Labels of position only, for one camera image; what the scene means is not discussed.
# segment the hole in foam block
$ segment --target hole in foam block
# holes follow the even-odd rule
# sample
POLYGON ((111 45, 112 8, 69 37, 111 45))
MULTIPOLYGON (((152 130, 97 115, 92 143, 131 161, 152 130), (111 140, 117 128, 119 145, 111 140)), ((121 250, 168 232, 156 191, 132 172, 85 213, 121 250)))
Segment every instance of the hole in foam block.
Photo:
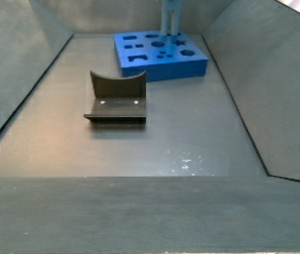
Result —
POLYGON ((145 35, 144 37, 145 37, 145 38, 158 38, 159 35, 145 35))
MULTIPOLYGON (((167 36, 171 36, 171 34, 167 34, 167 36)), ((178 33, 178 35, 176 36, 180 36, 180 33, 178 33)))
POLYGON ((180 51, 180 54, 186 57, 191 57, 195 53, 192 51, 188 51, 188 50, 183 50, 180 51))
POLYGON ((147 60, 147 56, 145 55, 139 55, 139 56, 131 56, 127 57, 129 62, 133 62, 135 60, 147 60))
POLYGON ((186 44, 186 42, 184 42, 184 41, 179 41, 179 40, 176 40, 176 41, 174 42, 174 44, 175 44, 176 46, 180 46, 180 45, 184 45, 184 44, 186 44))
POLYGON ((151 46, 155 47, 155 48, 162 48, 162 47, 166 46, 166 44, 162 43, 162 42, 154 42, 154 43, 151 43, 151 46))
POLYGON ((129 40, 135 40, 135 39, 136 39, 136 36, 124 36, 123 37, 124 41, 129 41, 129 40))

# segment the blue foam block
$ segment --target blue foam block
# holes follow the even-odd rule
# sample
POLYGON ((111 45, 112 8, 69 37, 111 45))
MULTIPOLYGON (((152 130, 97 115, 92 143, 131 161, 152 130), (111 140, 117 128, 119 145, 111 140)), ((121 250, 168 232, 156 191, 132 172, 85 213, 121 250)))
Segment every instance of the blue foam block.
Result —
POLYGON ((206 74, 208 58, 188 36, 160 36, 159 31, 113 35, 121 76, 145 70, 147 81, 158 81, 206 74))

